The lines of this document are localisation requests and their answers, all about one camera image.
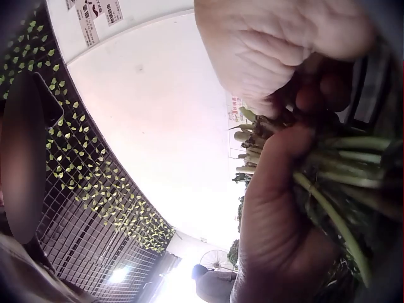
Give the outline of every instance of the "finger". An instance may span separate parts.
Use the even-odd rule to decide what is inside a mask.
[[[243,267],[284,265],[306,230],[290,189],[294,161],[308,151],[313,131],[297,124],[267,140],[247,187],[242,214],[239,258]]]
[[[334,112],[343,111],[351,101],[351,89],[335,74],[326,74],[320,82],[326,106]]]

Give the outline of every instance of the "vegetable stem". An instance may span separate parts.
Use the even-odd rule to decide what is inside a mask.
[[[354,258],[355,263],[358,266],[365,287],[368,287],[371,277],[368,261],[363,252],[361,251],[359,244],[356,242],[351,231],[345,224],[343,218],[337,213],[337,211],[333,208],[330,202],[328,202],[328,200],[323,196],[323,194],[321,194],[317,190],[317,188],[315,188],[314,185],[309,181],[309,179],[307,179],[302,173],[294,172],[293,179],[296,181],[296,183],[298,183],[301,187],[303,187],[311,195],[313,195],[313,197],[318,201],[321,207],[329,215],[330,219],[334,222],[335,227],[338,229],[339,233],[344,238],[347,249],[352,254],[352,257]]]
[[[371,149],[379,152],[383,152],[390,143],[390,139],[378,137],[339,137],[324,141],[327,147],[337,149]]]

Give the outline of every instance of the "person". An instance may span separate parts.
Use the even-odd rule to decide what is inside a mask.
[[[375,40],[353,0],[195,0],[195,19],[221,85],[269,118],[285,101],[313,116],[344,110],[352,60]],[[299,215],[291,190],[314,135],[296,123],[263,148],[244,197],[232,303],[310,301],[339,253]]]
[[[237,274],[230,271],[213,271],[197,264],[192,269],[196,294],[208,303],[230,303],[230,293]]]

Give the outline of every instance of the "bunch of greens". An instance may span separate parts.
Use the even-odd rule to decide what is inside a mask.
[[[277,120],[256,116],[243,107],[240,110],[252,124],[239,125],[240,131],[234,135],[246,149],[239,155],[244,166],[237,168],[234,181],[247,185],[266,140],[292,126],[297,118],[288,110]],[[370,136],[336,120],[325,121],[315,147],[295,167],[297,202],[312,223],[341,248],[341,259],[322,290],[341,281],[355,287],[355,278],[368,286],[371,261],[389,248],[402,223],[403,143]]]

